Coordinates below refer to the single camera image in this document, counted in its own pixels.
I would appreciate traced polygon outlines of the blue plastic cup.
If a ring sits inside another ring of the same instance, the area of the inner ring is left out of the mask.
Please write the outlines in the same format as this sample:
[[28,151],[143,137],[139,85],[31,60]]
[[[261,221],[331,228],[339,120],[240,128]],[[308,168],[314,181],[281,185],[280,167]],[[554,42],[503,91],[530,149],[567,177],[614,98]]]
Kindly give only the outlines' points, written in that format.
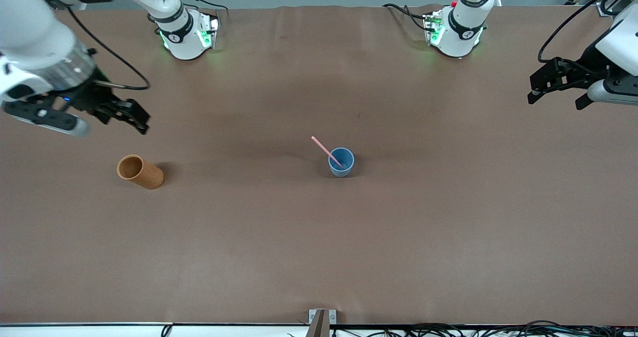
[[347,148],[335,148],[330,153],[328,164],[332,175],[336,177],[348,176],[355,163],[352,151]]

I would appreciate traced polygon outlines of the brown wooden cup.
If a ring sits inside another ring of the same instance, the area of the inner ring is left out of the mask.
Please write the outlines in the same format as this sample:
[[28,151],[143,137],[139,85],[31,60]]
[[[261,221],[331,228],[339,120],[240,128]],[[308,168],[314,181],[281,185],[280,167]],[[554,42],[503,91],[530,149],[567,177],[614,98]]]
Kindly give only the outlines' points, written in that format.
[[121,179],[148,190],[157,189],[164,182],[162,169],[138,155],[128,155],[120,159],[116,171]]

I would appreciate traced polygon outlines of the brown table cover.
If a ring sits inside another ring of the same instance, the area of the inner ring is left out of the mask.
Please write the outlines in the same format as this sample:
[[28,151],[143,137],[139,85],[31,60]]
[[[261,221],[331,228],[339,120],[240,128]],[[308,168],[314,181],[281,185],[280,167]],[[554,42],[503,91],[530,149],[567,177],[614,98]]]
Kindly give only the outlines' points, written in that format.
[[150,130],[0,114],[0,323],[638,324],[638,107],[526,99],[573,11],[495,8],[458,60],[387,8],[236,10],[193,61],[80,12],[150,79],[117,92]]

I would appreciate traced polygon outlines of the pink straw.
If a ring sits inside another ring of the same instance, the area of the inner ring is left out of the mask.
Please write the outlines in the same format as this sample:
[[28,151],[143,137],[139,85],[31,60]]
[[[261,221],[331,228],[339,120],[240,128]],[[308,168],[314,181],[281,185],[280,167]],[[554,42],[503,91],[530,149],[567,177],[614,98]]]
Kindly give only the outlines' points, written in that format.
[[328,155],[330,160],[335,162],[340,169],[344,169],[342,164],[333,156],[331,151],[329,151],[315,136],[312,136],[311,139],[324,153],[326,153],[326,155]]

